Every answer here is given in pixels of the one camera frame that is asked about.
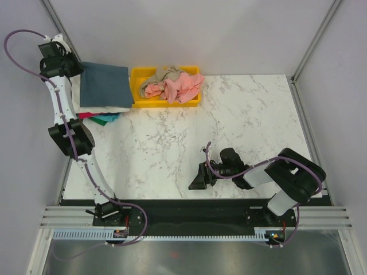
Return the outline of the beige t-shirt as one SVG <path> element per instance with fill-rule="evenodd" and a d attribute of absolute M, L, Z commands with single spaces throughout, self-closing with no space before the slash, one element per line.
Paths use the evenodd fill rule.
<path fill-rule="evenodd" d="M 164 90 L 164 81 L 168 78 L 171 81 L 176 81 L 177 78 L 184 72 L 178 66 L 170 65 L 167 67 L 158 67 L 156 72 L 149 77 L 139 88 L 139 95 L 141 98 L 149 99 L 158 96 Z"/>

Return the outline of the right aluminium post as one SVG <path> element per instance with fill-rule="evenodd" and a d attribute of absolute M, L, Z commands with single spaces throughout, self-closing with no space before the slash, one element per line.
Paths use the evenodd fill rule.
<path fill-rule="evenodd" d="M 335 14 L 339 10 L 340 6 L 343 4 L 343 0 L 333 0 L 330 7 L 328 8 L 321 24 L 319 25 L 315 35 L 313 36 L 309 46 L 307 47 L 300 63 L 296 67 L 295 72 L 290 77 L 290 83 L 295 85 L 297 80 L 300 78 L 302 72 L 304 71 L 308 61 L 310 60 L 311 56 L 313 55 L 315 49 L 317 48 L 318 44 L 320 43 L 322 37 L 326 33 L 327 28 L 331 24 Z"/>

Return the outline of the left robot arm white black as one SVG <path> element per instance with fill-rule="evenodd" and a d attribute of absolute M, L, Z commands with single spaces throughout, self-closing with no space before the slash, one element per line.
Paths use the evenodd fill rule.
<path fill-rule="evenodd" d="M 40 75 L 49 89 L 54 108 L 54 126 L 49 135 L 65 156 L 78 165 L 85 176 L 95 201 L 95 215 L 106 217 L 113 225 L 121 225 L 126 212 L 104 178 L 94 153 L 95 141 L 83 121 L 77 117 L 72 105 L 71 78 L 84 68 L 74 53 L 58 41 L 38 46 L 42 59 Z"/>

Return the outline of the pink t-shirt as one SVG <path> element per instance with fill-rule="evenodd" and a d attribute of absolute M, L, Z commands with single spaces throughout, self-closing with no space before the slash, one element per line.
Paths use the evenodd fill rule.
<path fill-rule="evenodd" d="M 199 94 L 204 80 L 205 77 L 201 74 L 190 75 L 181 72 L 176 80 L 167 78 L 157 84 L 148 83 L 143 90 L 143 95 L 147 99 L 159 96 L 161 100 L 166 100 L 169 104 L 174 102 L 183 104 L 193 100 Z"/>

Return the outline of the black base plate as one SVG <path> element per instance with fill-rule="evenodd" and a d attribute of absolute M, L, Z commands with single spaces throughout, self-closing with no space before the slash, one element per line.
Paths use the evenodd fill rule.
<path fill-rule="evenodd" d="M 94 211 L 94 226 L 127 226 L 131 236 L 231 237 L 254 235 L 255 228 L 291 228 L 292 209 L 281 216 L 266 210 L 265 199 L 133 199 Z"/>

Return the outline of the folded white t-shirt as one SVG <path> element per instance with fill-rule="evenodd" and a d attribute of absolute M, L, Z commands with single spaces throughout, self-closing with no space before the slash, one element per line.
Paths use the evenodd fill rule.
<path fill-rule="evenodd" d="M 70 78 L 71 99 L 75 113 L 121 113 L 129 112 L 131 108 L 123 107 L 81 107 L 80 106 L 80 75 Z"/>

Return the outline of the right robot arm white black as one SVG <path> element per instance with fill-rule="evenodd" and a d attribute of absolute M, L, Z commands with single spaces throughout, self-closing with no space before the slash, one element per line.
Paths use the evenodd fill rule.
<path fill-rule="evenodd" d="M 254 166 L 245 164 L 232 148 L 220 152 L 220 163 L 209 157 L 207 144 L 202 151 L 206 160 L 199 164 L 198 174 L 189 185 L 189 190 L 205 190 L 218 180 L 229 179 L 241 190 L 274 182 L 280 191 L 271 197 L 263 210 L 263 220 L 268 225 L 277 225 L 291 208 L 308 203 L 313 195 L 322 190 L 326 172 L 312 161 L 290 148 L 284 148 L 271 159 Z"/>

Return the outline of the folded light blue t-shirt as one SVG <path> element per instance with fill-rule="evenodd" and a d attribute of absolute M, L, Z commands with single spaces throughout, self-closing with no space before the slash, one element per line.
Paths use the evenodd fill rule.
<path fill-rule="evenodd" d="M 105 121 L 105 122 L 114 122 L 119 117 L 120 117 L 120 113 L 101 113 L 101 114 L 94 116 L 94 118 L 99 119 L 101 121 Z"/>

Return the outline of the folded green t-shirt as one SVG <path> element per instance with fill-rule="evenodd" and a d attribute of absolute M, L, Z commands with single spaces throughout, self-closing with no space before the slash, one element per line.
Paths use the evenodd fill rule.
<path fill-rule="evenodd" d="M 105 126 L 106 124 L 108 124 L 108 121 L 104 121 L 104 120 L 98 119 L 96 117 L 89 117 L 88 119 L 90 121 L 94 122 L 94 123 L 97 123 L 98 125 L 101 125 L 101 126 Z"/>

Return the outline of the aluminium frame rail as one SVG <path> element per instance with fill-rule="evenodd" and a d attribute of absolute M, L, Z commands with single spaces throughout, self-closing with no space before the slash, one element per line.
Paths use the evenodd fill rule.
<path fill-rule="evenodd" d="M 86 210 L 91 206 L 47 206 L 40 227 L 43 229 L 89 229 L 92 215 Z M 352 223 L 347 210 L 341 206 L 301 206 L 301 230 L 350 230 Z"/>

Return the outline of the yellow plastic bin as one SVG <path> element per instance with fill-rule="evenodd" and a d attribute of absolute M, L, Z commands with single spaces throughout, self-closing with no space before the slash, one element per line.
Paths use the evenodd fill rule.
<path fill-rule="evenodd" d="M 156 73 L 157 67 L 134 67 L 131 71 L 130 89 L 134 98 L 133 108 L 176 108 L 176 107 L 197 107 L 201 101 L 201 89 L 198 95 L 187 103 L 179 103 L 175 101 L 169 104 L 166 100 L 162 100 L 160 96 L 154 96 L 146 99 L 140 96 L 139 88 L 148 78 Z"/>

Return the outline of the aluminium post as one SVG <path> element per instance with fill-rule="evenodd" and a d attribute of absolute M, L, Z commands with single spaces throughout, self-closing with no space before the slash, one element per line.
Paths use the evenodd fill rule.
<path fill-rule="evenodd" d="M 65 27 L 63 26 L 63 24 L 61 22 L 61 19 L 57 15 L 56 9 L 53 7 L 51 1 L 40 1 L 40 3 L 42 4 L 43 8 L 45 9 L 45 11 L 46 11 L 47 15 L 49 16 L 51 22 L 53 23 L 54 27 L 58 31 L 58 34 L 63 35 L 64 40 L 70 46 L 70 48 L 72 50 L 72 53 L 74 53 L 76 55 L 78 61 L 81 62 L 79 57 L 78 57 L 78 54 L 75 52 L 75 49 L 73 47 L 73 44 L 72 44 L 71 40 L 68 37 L 67 31 L 66 31 Z"/>
<path fill-rule="evenodd" d="M 328 8 L 321 24 L 319 25 L 315 35 L 313 36 L 309 46 L 307 47 L 300 63 L 296 67 L 295 72 L 290 77 L 290 83 L 295 85 L 297 80 L 300 78 L 302 72 L 304 71 L 308 61 L 310 60 L 311 56 L 313 55 L 315 49 L 317 48 L 318 44 L 320 43 L 322 37 L 326 33 L 327 28 L 331 24 L 335 14 L 339 10 L 340 6 L 343 4 L 343 0 L 333 0 L 330 7 Z"/>

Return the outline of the blue-grey t-shirt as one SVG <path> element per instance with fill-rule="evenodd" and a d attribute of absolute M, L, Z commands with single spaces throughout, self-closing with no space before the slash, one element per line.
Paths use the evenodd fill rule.
<path fill-rule="evenodd" d="M 82 65 L 81 107 L 132 107 L 134 98 L 127 67 L 93 62 L 83 62 Z"/>

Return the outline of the left aluminium post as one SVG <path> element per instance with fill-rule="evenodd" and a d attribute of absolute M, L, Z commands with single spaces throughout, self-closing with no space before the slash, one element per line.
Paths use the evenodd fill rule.
<path fill-rule="evenodd" d="M 53 7 L 51 1 L 40 1 L 40 3 L 42 4 L 43 8 L 45 9 L 45 11 L 46 11 L 47 15 L 49 16 L 51 22 L 53 23 L 54 27 L 58 31 L 58 34 L 63 35 L 64 40 L 70 46 L 70 48 L 72 50 L 72 53 L 74 53 L 76 55 L 78 61 L 81 62 L 79 57 L 78 57 L 78 54 L 75 52 L 75 49 L 73 47 L 73 44 L 72 44 L 71 40 L 68 37 L 67 31 L 66 31 L 65 27 L 63 26 L 63 24 L 61 22 L 61 19 L 57 15 L 56 9 Z"/>

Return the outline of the folded red t-shirt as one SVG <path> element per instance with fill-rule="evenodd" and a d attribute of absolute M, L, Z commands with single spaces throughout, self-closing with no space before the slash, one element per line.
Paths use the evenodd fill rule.
<path fill-rule="evenodd" d="M 89 117 L 94 117 L 99 115 L 98 113 L 90 113 L 90 112 L 85 112 L 85 113 L 79 113 L 78 117 L 79 119 L 87 119 Z"/>

